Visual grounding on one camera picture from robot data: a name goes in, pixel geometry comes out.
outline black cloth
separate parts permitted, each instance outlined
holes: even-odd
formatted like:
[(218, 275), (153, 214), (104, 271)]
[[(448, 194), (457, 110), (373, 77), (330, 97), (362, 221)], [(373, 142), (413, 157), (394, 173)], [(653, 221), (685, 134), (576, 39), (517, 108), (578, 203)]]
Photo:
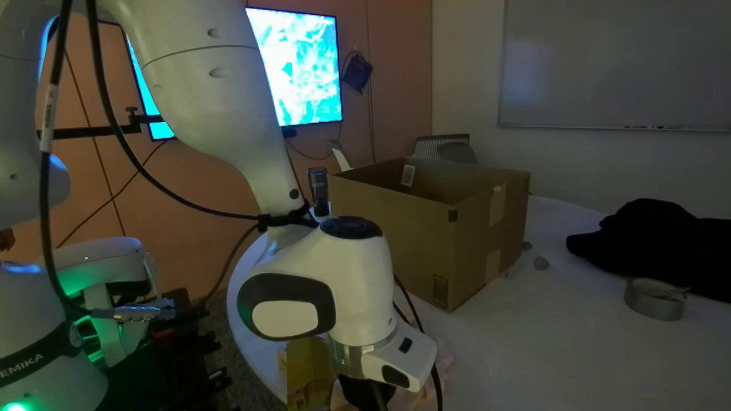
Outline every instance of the black cloth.
[(605, 271), (731, 302), (731, 220), (698, 220), (676, 203), (636, 199), (597, 227), (569, 236), (565, 249)]

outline whiteboard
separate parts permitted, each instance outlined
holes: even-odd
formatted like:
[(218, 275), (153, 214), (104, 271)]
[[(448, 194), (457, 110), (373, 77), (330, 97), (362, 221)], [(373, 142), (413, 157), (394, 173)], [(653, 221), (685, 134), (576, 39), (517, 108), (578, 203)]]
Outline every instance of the whiteboard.
[(504, 0), (497, 126), (729, 131), (731, 0)]

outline white table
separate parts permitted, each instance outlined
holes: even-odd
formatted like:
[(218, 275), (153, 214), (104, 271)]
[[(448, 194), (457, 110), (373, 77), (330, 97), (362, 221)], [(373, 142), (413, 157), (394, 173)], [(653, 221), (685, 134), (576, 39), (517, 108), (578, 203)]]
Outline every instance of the white table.
[[(624, 305), (626, 281), (570, 257), (565, 236), (595, 231), (602, 214), (532, 197), (516, 266), (453, 313), (420, 300), (432, 335), (453, 355), (444, 410), (495, 411), (725, 411), (731, 410), (731, 306), (690, 298), (680, 322)], [(249, 333), (234, 291), (270, 243), (260, 238), (227, 283), (232, 338), (271, 392), (284, 398), (281, 342)]]

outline open cardboard box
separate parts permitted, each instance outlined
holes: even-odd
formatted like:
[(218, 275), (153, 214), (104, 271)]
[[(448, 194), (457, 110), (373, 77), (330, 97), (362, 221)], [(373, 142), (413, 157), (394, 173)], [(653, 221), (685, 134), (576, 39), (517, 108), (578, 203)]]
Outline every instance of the open cardboard box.
[(328, 180), (335, 214), (383, 231), (408, 293), (453, 311), (522, 249), (530, 173), (429, 160), (388, 160)]

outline monitor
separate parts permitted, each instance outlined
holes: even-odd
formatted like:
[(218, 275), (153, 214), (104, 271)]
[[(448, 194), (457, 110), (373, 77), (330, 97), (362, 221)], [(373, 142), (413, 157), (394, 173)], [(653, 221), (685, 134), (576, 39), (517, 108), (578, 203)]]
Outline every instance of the monitor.
[[(337, 20), (323, 15), (243, 10), (263, 56), (281, 129), (342, 122)], [(129, 48), (142, 110), (160, 110), (142, 77), (142, 67)], [(150, 140), (171, 140), (163, 122), (147, 124)]]

